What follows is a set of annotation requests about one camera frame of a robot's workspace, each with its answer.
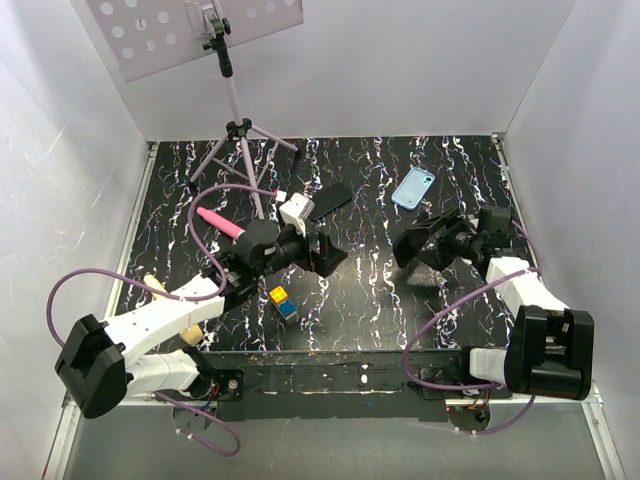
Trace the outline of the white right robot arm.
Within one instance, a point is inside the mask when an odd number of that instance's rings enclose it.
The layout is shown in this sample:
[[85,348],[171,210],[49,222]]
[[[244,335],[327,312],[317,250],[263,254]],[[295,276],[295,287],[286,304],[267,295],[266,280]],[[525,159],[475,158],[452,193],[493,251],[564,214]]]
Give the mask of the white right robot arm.
[[592,385],[595,323],[570,308],[543,284],[524,251],[513,247],[513,214],[486,206],[474,218],[457,208],[420,215],[393,242],[399,267],[418,260],[443,271],[455,259],[471,263],[482,276],[482,295],[493,290],[515,318],[505,348],[469,347],[452,383],[438,384],[410,374],[414,384],[475,397],[505,387],[512,393],[567,400],[585,399]]

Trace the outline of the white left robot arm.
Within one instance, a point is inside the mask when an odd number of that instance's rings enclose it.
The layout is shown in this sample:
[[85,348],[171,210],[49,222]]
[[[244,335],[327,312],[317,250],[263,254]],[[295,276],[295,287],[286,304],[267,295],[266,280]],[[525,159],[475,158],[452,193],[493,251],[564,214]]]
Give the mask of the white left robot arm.
[[182,287],[122,315],[77,320],[55,372],[87,419],[138,394],[174,390],[203,399],[212,390],[213,368],[187,349],[155,354],[154,347],[243,304],[256,294],[262,277],[296,265],[326,278],[347,257],[326,232],[300,233],[293,225],[257,220],[217,257],[216,266]]

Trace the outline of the black smartphone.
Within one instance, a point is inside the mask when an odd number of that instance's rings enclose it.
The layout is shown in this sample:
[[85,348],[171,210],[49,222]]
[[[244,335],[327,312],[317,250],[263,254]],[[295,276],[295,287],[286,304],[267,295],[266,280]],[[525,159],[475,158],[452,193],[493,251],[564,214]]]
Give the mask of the black smartphone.
[[352,192],[342,183],[336,183],[322,188],[314,194],[314,207],[309,219],[316,221],[352,200]]

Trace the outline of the light blue phone case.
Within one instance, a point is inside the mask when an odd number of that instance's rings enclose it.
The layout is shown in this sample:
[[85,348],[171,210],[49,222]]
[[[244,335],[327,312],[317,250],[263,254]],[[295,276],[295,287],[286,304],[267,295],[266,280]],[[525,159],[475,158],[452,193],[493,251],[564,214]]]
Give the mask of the light blue phone case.
[[434,184],[435,175],[419,167],[412,167],[391,195],[391,201],[408,211],[415,210]]

